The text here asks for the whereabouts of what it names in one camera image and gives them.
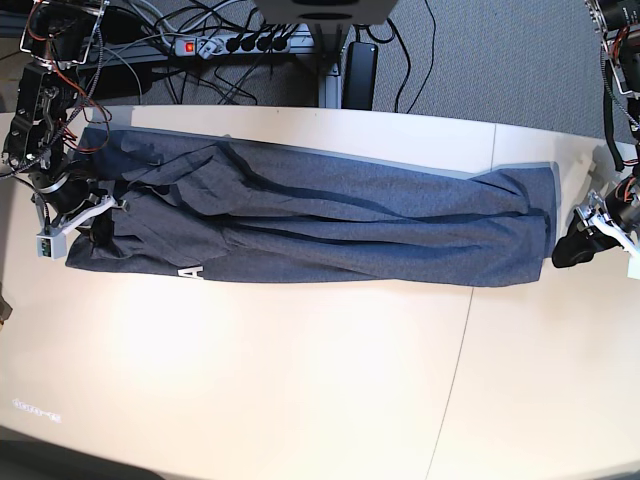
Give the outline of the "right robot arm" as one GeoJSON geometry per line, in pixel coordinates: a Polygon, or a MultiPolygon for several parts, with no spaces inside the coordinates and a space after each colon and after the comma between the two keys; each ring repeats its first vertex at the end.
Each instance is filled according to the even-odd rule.
{"type": "Polygon", "coordinates": [[[86,108],[111,116],[95,101],[105,45],[100,26],[106,1],[36,1],[21,37],[20,49],[32,57],[19,83],[14,117],[1,151],[7,172],[29,187],[40,231],[36,250],[41,258],[67,255],[73,231],[92,235],[111,209],[127,203],[101,189],[89,168],[75,165],[70,154],[92,155],[71,130],[86,108]]]}

